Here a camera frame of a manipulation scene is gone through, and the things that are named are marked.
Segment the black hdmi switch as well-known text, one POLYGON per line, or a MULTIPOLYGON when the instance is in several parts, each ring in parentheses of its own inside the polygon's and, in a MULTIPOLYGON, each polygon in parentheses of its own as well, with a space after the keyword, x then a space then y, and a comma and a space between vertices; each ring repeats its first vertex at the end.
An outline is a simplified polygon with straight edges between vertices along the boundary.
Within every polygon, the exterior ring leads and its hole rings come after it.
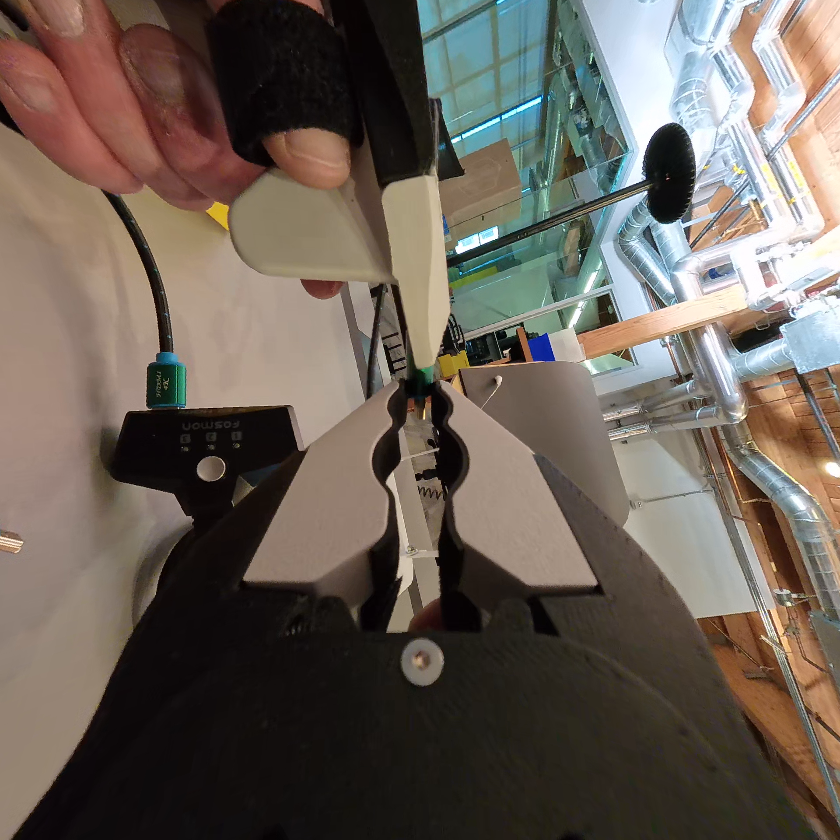
POLYGON ((292 406, 131 412, 110 474, 124 484, 172 494, 198 530, 233 507, 240 481, 262 478, 302 450, 292 406))

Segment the wooden ceiling beam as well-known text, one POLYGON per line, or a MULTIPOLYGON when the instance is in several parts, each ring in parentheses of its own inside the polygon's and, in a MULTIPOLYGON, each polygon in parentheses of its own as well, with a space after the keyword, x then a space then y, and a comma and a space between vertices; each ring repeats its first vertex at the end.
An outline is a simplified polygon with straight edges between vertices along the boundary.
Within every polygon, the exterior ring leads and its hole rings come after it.
POLYGON ((677 335, 738 315, 748 308, 743 289, 729 287, 698 299, 585 332, 578 336, 587 360, 620 353, 639 345, 677 335))

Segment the person's left hand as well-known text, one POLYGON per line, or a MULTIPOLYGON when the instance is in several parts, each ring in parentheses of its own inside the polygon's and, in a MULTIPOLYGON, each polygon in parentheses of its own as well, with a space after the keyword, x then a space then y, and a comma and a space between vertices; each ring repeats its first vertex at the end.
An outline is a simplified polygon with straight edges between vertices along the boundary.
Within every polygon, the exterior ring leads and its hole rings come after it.
MULTIPOLYGON (((119 25, 106 2, 21 2, 38 46, 2 40, 2 104, 60 169, 113 194, 148 187, 179 209, 230 205, 266 168, 234 151, 211 58, 167 28, 119 25)), ((352 145, 320 129, 264 142, 308 187, 350 176, 352 145)))

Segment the black pole with round base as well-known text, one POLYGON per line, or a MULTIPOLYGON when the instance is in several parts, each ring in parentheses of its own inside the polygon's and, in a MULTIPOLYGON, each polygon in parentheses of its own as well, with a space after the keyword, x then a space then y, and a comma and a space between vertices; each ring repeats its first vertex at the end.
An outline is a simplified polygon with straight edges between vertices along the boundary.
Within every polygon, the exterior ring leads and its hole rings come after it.
POLYGON ((672 224, 682 218, 695 191, 697 163, 688 132, 677 122, 659 128, 647 144, 641 182, 610 192, 589 202, 555 213, 539 222, 500 236, 485 245, 447 257, 447 268, 515 245, 562 224, 601 211, 632 196, 645 194, 647 209, 655 221, 672 224))

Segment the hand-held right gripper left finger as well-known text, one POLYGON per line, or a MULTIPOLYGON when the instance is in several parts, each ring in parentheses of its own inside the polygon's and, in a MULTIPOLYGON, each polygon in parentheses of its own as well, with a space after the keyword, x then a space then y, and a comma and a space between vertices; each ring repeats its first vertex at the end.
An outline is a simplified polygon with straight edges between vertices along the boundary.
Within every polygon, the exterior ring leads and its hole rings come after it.
POLYGON ((386 385, 308 448, 245 573, 253 584, 367 600, 396 575, 403 387, 386 385))

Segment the wooden board with black surface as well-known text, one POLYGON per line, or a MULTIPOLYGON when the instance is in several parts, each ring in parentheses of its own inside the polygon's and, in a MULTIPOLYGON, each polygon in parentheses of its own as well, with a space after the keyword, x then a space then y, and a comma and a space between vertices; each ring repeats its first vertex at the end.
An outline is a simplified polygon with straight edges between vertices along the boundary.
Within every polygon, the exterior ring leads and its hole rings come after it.
POLYGON ((630 504, 590 372, 568 361, 467 367, 464 395, 553 463, 614 522, 630 504))

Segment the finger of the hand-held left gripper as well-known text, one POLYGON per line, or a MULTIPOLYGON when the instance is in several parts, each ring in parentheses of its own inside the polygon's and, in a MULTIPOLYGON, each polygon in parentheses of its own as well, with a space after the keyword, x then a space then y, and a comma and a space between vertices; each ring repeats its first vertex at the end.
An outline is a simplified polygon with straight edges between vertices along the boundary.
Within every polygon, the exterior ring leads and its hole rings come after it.
POLYGON ((382 192, 371 172, 321 190, 268 171, 230 206, 230 237, 243 262, 267 277, 394 281, 382 192))
POLYGON ((388 185, 382 194, 392 255, 416 367, 432 367, 450 315, 445 232, 436 174, 388 185))

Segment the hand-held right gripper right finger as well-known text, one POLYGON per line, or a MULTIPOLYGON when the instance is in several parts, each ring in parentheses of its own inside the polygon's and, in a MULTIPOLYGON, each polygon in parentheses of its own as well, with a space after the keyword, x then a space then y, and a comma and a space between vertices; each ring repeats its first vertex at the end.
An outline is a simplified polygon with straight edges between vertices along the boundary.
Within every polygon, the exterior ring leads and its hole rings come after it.
POLYGON ((440 432, 463 465, 448 497, 471 600, 592 593, 597 580, 534 453, 451 385, 440 432))

